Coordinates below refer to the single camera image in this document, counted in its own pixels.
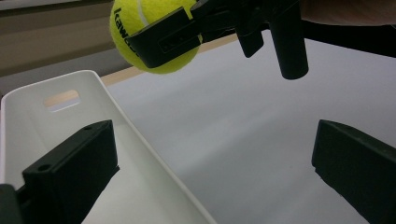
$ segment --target white table surface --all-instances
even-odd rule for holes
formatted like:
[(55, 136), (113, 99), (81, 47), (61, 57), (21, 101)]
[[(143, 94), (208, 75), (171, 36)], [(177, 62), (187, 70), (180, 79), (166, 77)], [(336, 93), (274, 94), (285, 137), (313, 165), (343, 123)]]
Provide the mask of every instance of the white table surface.
[(320, 119), (396, 147), (396, 60), (306, 40), (310, 71), (289, 81), (263, 34), (250, 59), (233, 42), (108, 88), (218, 223), (367, 223), (311, 156)]

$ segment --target white plastic container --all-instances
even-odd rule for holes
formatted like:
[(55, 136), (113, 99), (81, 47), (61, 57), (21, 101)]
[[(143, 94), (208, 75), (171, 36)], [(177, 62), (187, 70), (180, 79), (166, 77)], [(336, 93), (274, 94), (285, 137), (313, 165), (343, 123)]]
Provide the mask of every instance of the white plastic container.
[[(74, 96), (48, 104), (63, 92)], [(21, 187), (22, 170), (80, 128), (105, 119), (113, 120), (120, 171), (84, 223), (216, 223), (125, 117), (93, 71), (22, 87), (3, 98), (0, 182)]]

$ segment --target yellow tennis ball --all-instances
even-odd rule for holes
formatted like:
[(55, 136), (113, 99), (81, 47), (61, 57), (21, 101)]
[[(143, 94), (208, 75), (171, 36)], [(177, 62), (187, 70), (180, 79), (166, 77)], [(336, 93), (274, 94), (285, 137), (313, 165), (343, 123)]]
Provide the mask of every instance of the yellow tennis ball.
[(140, 70), (156, 74), (175, 72), (195, 57), (198, 48), (156, 68), (147, 68), (129, 48), (125, 37), (132, 35), (168, 13), (184, 7), (189, 17), (195, 0), (115, 0), (110, 15), (110, 33), (122, 57)]

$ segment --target tennis ball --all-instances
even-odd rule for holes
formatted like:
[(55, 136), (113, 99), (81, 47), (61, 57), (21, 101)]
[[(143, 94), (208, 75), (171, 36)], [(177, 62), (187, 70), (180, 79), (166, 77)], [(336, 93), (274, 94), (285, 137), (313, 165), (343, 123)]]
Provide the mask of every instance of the tennis ball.
[(125, 37), (138, 32), (179, 7), (184, 7), (191, 19), (190, 8), (195, 3), (195, 0), (115, 0), (110, 15), (110, 33), (120, 55), (128, 63), (150, 73), (166, 74), (182, 68), (195, 57), (198, 48), (159, 67), (147, 68), (129, 48)]

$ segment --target white bin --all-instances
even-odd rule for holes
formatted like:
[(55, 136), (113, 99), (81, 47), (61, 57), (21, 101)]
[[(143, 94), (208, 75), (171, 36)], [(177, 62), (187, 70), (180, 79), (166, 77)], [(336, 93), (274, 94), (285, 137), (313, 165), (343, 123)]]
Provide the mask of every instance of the white bin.
[[(71, 93), (71, 100), (45, 104), (63, 92)], [(125, 117), (93, 71), (22, 87), (3, 98), (0, 182), (21, 187), (26, 167), (80, 128), (105, 119), (113, 120), (120, 171), (84, 223), (216, 223)]]

